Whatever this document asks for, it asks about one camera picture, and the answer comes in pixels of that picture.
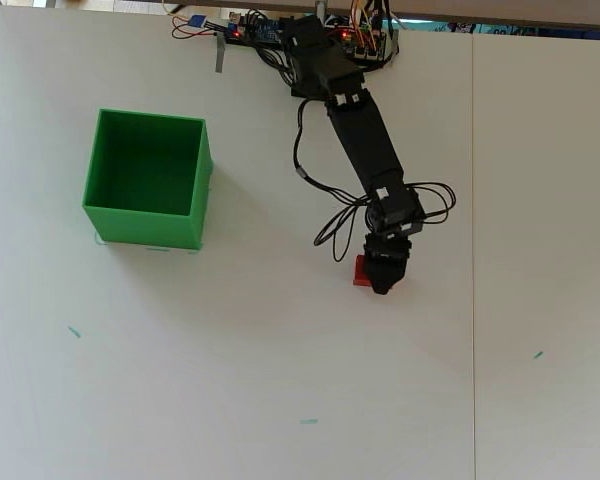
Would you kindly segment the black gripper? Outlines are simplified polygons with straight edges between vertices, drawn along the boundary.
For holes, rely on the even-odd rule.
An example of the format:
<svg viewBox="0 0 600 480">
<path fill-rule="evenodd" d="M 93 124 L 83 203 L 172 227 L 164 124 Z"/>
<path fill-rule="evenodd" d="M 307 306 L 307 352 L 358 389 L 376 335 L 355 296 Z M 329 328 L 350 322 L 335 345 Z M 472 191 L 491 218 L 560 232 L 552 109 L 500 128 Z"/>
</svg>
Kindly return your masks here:
<svg viewBox="0 0 600 480">
<path fill-rule="evenodd" d="M 404 278 L 411 248 L 412 242 L 406 235 L 365 235 L 365 275 L 375 294 L 386 295 Z"/>
</svg>

